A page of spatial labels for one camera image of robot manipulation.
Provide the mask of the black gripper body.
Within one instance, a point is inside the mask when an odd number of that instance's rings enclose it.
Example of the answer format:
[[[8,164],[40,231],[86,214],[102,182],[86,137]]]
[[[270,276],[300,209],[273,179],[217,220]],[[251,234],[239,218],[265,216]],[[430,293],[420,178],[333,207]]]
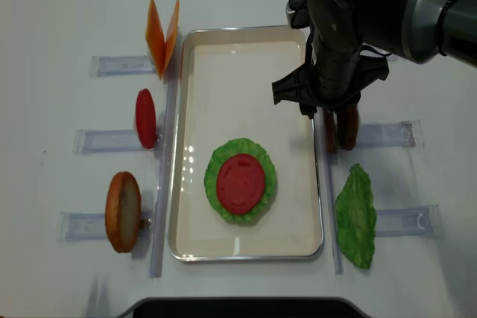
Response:
[[[352,51],[333,52],[311,26],[304,63],[272,83],[274,104],[298,103],[301,114],[309,118],[314,117],[319,107],[334,111],[357,104],[361,90],[376,80],[386,80],[389,75],[386,56],[362,56],[363,49],[375,51],[369,45],[360,45]]]

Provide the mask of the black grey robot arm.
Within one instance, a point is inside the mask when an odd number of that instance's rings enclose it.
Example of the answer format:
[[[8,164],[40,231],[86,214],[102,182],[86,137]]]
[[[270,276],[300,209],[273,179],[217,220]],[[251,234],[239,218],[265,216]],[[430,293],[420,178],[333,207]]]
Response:
[[[390,55],[476,64],[476,0],[288,0],[286,13],[291,28],[310,34],[304,63],[273,83],[273,99],[309,117],[357,103],[387,78]]]

